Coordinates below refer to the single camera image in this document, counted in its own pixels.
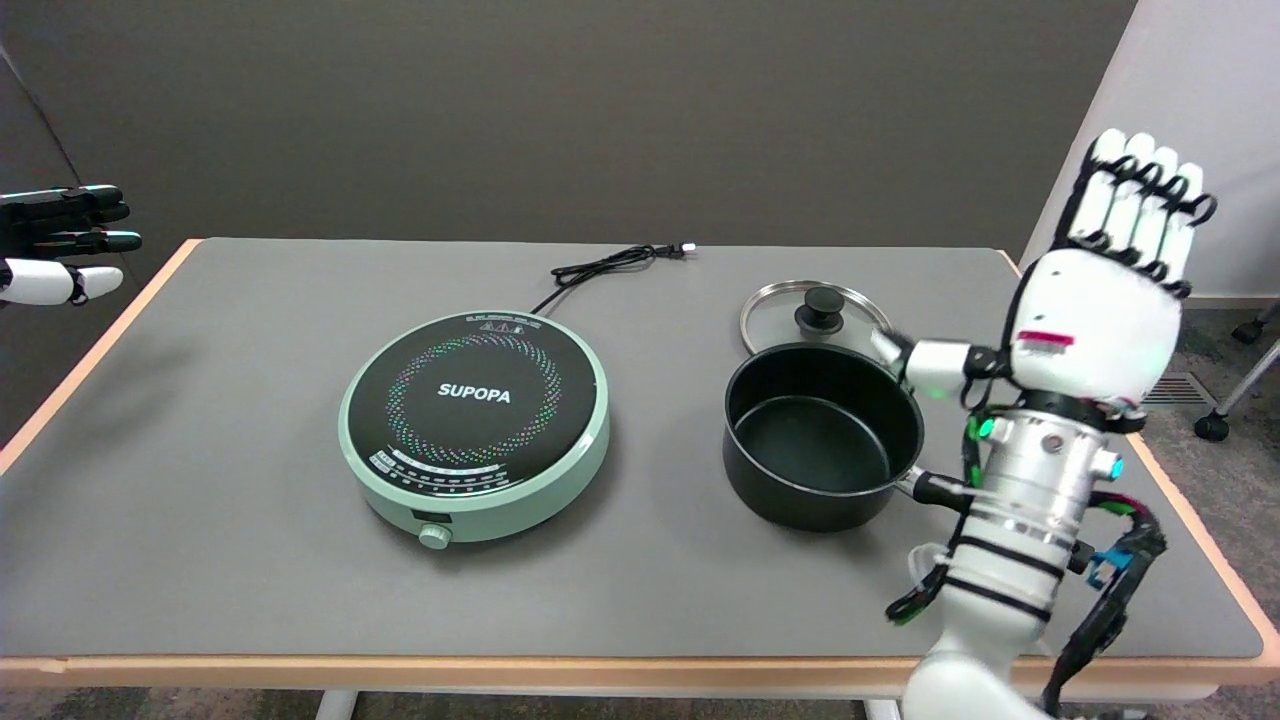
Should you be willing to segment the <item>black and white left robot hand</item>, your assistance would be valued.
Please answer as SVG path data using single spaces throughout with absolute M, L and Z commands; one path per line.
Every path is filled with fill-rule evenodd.
M 82 306 L 118 290 L 125 273 L 65 258 L 132 252 L 140 233 L 108 227 L 131 214 L 114 184 L 58 187 L 1 197 L 1 300 L 28 306 Z

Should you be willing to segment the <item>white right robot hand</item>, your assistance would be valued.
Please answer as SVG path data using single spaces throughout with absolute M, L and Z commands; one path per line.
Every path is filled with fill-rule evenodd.
M 1024 270 L 997 346 L 873 331 L 872 354 L 938 396 L 1006 380 L 1028 402 L 1078 401 L 1089 424 L 1138 432 L 1180 333 L 1196 231 L 1216 209 L 1199 165 L 1146 132 L 1107 129 L 1082 160 L 1050 250 Z

